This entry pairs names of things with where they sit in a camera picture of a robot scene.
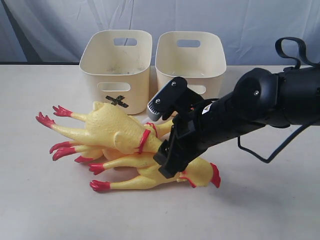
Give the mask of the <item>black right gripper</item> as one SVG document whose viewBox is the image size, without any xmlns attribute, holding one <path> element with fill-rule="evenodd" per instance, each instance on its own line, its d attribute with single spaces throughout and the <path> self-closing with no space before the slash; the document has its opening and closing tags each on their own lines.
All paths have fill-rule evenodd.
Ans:
<svg viewBox="0 0 320 240">
<path fill-rule="evenodd" d="M 217 98 L 203 99 L 187 88 L 180 76 L 168 81 L 147 104 L 148 117 L 156 122 L 166 120 L 173 112 L 169 139 L 158 148 L 153 159 L 160 164 L 158 171 L 167 179 L 186 169 L 188 164 L 218 144 L 209 138 L 201 124 L 203 109 Z"/>
</svg>

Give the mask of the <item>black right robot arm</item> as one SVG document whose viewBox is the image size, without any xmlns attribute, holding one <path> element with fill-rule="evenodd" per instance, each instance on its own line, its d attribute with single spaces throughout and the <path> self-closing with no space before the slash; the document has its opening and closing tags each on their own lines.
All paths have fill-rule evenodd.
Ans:
<svg viewBox="0 0 320 240">
<path fill-rule="evenodd" d="M 254 68 L 232 92 L 204 99 L 174 77 L 149 102 L 148 116 L 166 120 L 175 113 L 169 139 L 154 155 L 159 172 L 172 178 L 208 148 L 261 129 L 297 125 L 264 163 L 270 163 L 300 132 L 320 123 L 320 69 L 288 67 L 279 73 Z"/>
</svg>

